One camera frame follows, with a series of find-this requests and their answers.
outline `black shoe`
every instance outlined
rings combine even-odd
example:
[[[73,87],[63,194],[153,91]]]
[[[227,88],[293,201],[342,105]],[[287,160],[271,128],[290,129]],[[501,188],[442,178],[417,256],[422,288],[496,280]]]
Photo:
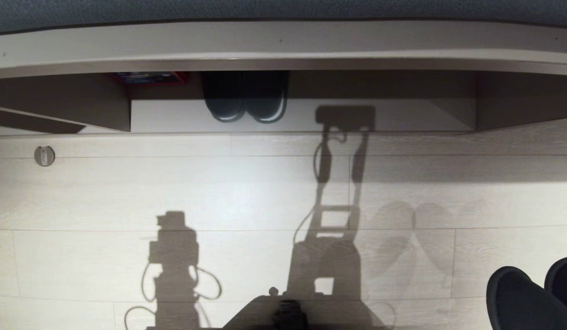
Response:
[[[493,273],[486,300],[494,330],[567,330],[567,307],[516,267]]]
[[[230,123],[241,118],[243,109],[240,71],[200,72],[206,106],[217,121]]]
[[[567,306],[567,257],[550,266],[546,273],[544,289]]]
[[[287,71],[244,71],[244,107],[256,121],[275,123],[284,116],[288,98]]]

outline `black slipper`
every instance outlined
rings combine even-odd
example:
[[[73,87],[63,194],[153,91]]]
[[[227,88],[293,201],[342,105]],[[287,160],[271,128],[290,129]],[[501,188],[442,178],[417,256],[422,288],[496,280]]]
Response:
[[[256,121],[275,123],[284,116],[288,99],[287,71],[244,71],[244,107]]]
[[[200,72],[206,106],[217,121],[230,123],[241,118],[243,90],[241,71]]]
[[[567,330],[567,307],[516,267],[493,273],[486,301],[494,330]]]
[[[550,266],[546,273],[544,289],[567,306],[567,257]]]

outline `gray carpet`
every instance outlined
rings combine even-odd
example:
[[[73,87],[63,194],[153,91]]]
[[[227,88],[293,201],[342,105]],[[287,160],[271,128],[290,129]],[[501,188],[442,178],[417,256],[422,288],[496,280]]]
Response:
[[[156,21],[396,18],[567,27],[567,0],[0,0],[0,34]]]

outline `wooden floor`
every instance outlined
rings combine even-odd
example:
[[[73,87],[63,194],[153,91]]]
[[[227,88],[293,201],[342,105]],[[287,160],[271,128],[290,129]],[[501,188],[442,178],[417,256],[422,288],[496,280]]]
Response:
[[[567,121],[332,138],[0,138],[0,330],[243,329],[285,291],[330,328],[488,330],[493,271],[567,256]]]

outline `shoe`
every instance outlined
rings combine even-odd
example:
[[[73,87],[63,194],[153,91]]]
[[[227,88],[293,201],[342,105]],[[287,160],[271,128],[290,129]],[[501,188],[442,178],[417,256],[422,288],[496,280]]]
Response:
[[[567,257],[550,266],[546,273],[544,289],[567,306]]]
[[[567,330],[567,307],[516,267],[493,273],[486,302],[494,330]]]
[[[243,109],[242,75],[240,71],[200,72],[204,101],[217,121],[237,121]]]
[[[244,107],[256,121],[275,123],[284,116],[288,98],[287,71],[244,71]]]

